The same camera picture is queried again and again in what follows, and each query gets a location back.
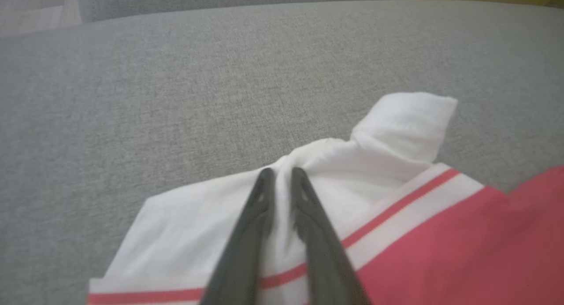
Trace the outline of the grey fabric sofa seat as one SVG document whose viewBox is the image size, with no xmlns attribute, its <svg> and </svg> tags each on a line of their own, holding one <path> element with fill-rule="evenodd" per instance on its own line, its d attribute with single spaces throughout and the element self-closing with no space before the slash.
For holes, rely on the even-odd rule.
<svg viewBox="0 0 564 305">
<path fill-rule="evenodd" d="M 564 164 L 564 9 L 356 0 L 0 39 L 0 305 L 84 305 L 146 198 L 348 138 L 384 94 L 459 100 L 439 161 Z"/>
</svg>

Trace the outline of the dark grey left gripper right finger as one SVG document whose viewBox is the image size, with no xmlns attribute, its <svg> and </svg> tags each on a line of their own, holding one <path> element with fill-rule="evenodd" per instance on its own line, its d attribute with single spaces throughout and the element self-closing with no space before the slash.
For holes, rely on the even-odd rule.
<svg viewBox="0 0 564 305">
<path fill-rule="evenodd" d="M 300 167 L 291 174 L 295 228 L 306 247 L 309 305 L 371 305 L 318 195 Z"/>
</svg>

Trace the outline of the red and white jersey garment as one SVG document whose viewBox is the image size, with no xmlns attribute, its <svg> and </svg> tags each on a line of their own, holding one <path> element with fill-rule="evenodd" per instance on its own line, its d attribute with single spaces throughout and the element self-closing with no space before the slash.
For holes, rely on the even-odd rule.
<svg viewBox="0 0 564 305">
<path fill-rule="evenodd" d="M 504 192 L 435 162 L 457 100 L 380 98 L 348 140 L 145 201 L 87 305 L 199 305 L 260 171 L 275 215 L 256 305 L 309 305 L 291 174 L 308 175 L 371 305 L 564 305 L 564 165 Z"/>
</svg>

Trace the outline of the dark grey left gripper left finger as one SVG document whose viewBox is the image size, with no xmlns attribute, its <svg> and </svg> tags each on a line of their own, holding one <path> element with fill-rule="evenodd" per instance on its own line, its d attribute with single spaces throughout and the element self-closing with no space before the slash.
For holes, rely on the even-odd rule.
<svg viewBox="0 0 564 305">
<path fill-rule="evenodd" d="M 255 305 L 275 215 L 275 173 L 260 171 L 199 305 Z"/>
</svg>

